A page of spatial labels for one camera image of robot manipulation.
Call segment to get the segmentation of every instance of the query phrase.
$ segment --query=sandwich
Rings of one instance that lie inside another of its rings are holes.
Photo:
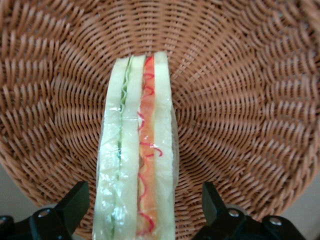
[[[175,153],[164,52],[116,60],[97,160],[94,240],[174,240]]]

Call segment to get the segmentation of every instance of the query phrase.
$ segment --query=screw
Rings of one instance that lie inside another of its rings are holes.
[[[1,225],[1,224],[4,224],[6,220],[7,220],[7,218],[6,218],[5,216],[3,216],[3,217],[0,219],[0,225]]]
[[[271,217],[269,221],[270,221],[270,223],[272,223],[273,225],[276,225],[276,226],[282,225],[282,222],[276,217]]]
[[[47,216],[49,213],[50,213],[50,209],[41,211],[41,212],[39,213],[39,215],[38,215],[38,218],[42,218],[42,217],[44,217],[44,216]]]
[[[239,212],[238,212],[237,210],[235,210],[235,209],[230,209],[230,210],[229,210],[229,215],[230,215],[231,217],[237,218],[237,217],[239,217]]]

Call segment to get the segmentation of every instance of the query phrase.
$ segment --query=black clamp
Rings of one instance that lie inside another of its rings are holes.
[[[192,240],[305,240],[284,217],[269,215],[258,222],[238,209],[227,208],[211,182],[202,186],[202,210],[208,225]]]
[[[1,240],[72,240],[72,234],[89,208],[88,182],[78,182],[54,208],[43,208],[14,223],[0,216]]]

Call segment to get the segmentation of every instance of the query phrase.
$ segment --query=woven rattan texture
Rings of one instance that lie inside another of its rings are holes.
[[[203,181],[256,219],[319,171],[318,0],[0,0],[0,162],[37,205],[88,181],[116,58],[169,57],[180,146],[178,239],[205,223]]]

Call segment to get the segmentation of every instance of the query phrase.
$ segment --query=bread slice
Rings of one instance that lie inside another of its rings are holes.
[[[127,70],[127,88],[122,112],[121,163],[115,204],[115,240],[132,240],[137,228],[139,170],[138,109],[146,57],[134,56]]]
[[[172,95],[168,59],[165,52],[154,54],[155,117],[154,145],[162,150],[155,154],[157,239],[175,239],[175,209],[172,148]]]
[[[118,172],[120,167],[121,98],[129,58],[117,59],[107,90],[97,163],[97,190],[92,239],[114,238]]]

